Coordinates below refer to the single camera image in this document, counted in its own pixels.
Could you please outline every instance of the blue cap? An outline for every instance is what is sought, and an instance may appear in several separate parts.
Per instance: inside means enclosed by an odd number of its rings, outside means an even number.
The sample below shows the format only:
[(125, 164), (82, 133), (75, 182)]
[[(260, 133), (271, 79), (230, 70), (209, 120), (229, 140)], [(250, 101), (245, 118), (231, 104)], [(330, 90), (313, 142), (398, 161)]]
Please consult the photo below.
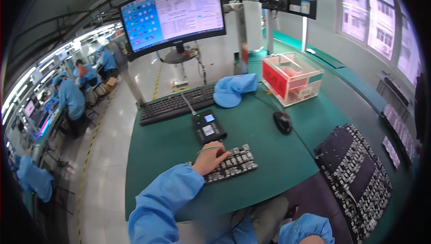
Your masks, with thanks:
[(241, 93), (257, 89), (256, 74), (240, 74), (220, 79), (214, 87), (213, 99), (222, 107), (231, 108), (240, 104)]
[(60, 85), (60, 83), (61, 83), (61, 78), (60, 78), (60, 76), (56, 75), (53, 78), (53, 86), (58, 86), (58, 85)]

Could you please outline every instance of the clear plastic box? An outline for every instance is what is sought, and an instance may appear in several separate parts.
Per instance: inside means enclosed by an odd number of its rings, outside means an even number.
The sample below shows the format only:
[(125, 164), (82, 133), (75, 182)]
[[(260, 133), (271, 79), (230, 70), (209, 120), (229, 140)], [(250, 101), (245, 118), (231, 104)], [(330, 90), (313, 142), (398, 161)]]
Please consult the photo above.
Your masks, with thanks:
[(322, 77), (323, 69), (298, 52), (262, 59), (262, 82), (283, 107), (317, 96)]

